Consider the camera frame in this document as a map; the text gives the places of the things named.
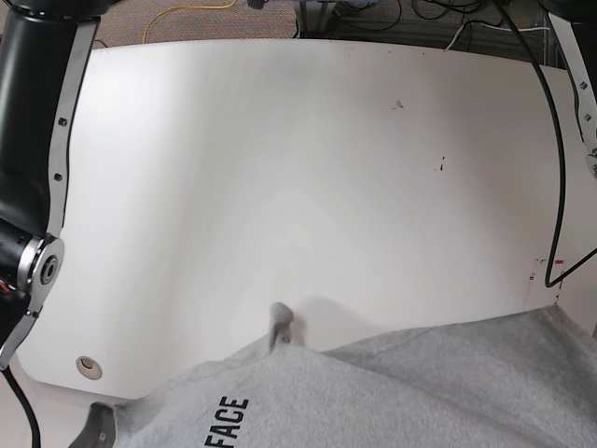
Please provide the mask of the black robot arm image-left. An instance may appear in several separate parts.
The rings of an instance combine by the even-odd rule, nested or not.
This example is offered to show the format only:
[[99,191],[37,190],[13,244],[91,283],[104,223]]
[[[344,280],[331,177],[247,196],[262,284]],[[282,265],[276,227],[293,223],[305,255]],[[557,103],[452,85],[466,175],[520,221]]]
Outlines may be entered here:
[[41,444],[9,362],[62,267],[77,102],[108,1],[10,1],[1,34],[1,372]]

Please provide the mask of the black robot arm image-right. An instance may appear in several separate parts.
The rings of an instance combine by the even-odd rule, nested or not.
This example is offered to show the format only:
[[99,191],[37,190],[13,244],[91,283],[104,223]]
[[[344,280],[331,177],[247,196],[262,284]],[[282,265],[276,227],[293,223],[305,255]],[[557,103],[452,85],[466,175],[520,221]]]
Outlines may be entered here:
[[[567,168],[562,126],[553,94],[546,76],[533,51],[522,35],[522,31],[506,12],[501,1],[493,3],[519,41],[545,95],[556,139],[559,166],[559,193],[557,215],[552,242],[548,252],[544,284],[556,287],[570,274],[596,256],[596,251],[576,262],[568,270],[553,278],[558,244],[562,233],[567,192]],[[594,1],[541,1],[539,3],[547,16],[548,30],[553,34],[565,71],[569,77],[574,97],[576,125],[586,148],[590,169],[596,169],[596,3]]]

